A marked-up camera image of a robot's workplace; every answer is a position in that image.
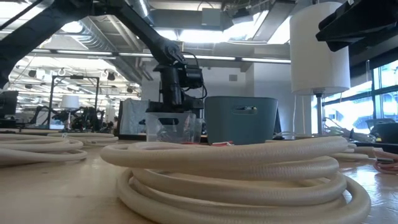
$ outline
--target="desk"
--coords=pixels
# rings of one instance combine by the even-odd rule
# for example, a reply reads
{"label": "desk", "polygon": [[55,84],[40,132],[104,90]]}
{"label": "desk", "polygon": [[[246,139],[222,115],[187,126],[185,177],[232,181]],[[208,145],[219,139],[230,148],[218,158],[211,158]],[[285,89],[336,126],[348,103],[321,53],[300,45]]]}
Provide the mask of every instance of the desk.
{"label": "desk", "polygon": [[[0,168],[0,223],[152,223],[116,198],[116,176],[125,168],[102,161],[100,148],[85,150],[85,161]],[[371,162],[345,162],[341,167],[371,196],[365,223],[398,222],[398,176],[377,173]]]}

